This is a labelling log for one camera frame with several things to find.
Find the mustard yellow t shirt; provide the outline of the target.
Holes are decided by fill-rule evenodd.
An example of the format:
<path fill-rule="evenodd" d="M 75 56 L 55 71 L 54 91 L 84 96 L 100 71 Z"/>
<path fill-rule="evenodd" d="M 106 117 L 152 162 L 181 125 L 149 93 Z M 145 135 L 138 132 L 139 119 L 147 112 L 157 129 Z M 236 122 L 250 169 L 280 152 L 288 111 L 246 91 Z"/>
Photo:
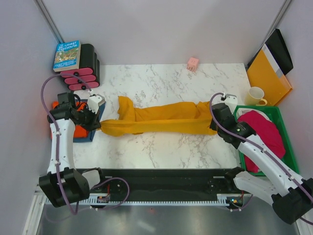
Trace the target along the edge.
<path fill-rule="evenodd" d="M 209 102 L 178 102 L 163 106 L 136 108 L 130 98 L 118 97 L 118 119 L 100 122 L 100 130 L 113 137 L 148 132 L 174 132 L 191 135 L 215 135 Z"/>

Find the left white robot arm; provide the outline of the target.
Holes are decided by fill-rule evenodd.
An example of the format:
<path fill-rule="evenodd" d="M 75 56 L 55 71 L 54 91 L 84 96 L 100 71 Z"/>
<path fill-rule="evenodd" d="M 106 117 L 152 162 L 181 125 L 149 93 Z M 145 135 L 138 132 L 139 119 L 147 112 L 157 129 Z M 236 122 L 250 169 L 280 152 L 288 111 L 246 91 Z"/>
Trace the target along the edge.
<path fill-rule="evenodd" d="M 80 173 L 73 160 L 75 128 L 80 126 L 89 133 L 99 129 L 104 107 L 105 99 L 99 94 L 81 101 L 76 94 L 62 93 L 58 95 L 57 105 L 49 111 L 51 157 L 47 174 L 39 178 L 39 186 L 56 208 L 88 199 L 91 189 L 103 192 L 107 188 L 100 169 Z"/>

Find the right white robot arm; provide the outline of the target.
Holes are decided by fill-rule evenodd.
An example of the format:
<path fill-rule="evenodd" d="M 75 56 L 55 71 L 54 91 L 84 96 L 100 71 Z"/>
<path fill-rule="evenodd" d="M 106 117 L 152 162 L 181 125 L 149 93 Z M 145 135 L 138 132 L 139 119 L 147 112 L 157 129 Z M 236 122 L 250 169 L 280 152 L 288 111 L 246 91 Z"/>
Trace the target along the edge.
<path fill-rule="evenodd" d="M 272 206 L 277 216 L 292 224 L 313 208 L 313 180 L 305 180 L 284 164 L 246 122 L 237 122 L 225 103 L 210 105 L 210 128 L 249 157 L 268 178 L 263 181 L 247 171 L 224 180 L 228 192 L 249 192 Z"/>

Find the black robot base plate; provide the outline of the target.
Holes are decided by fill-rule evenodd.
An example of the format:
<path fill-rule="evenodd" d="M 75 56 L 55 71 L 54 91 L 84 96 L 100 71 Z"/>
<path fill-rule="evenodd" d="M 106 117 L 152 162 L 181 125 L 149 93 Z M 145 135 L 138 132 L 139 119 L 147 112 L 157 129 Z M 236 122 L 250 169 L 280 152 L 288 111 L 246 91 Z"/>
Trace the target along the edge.
<path fill-rule="evenodd" d="M 91 190 L 109 193 L 113 201 L 209 201 L 219 194 L 238 194 L 233 179 L 243 169 L 108 169 L 100 181 L 112 181 Z"/>

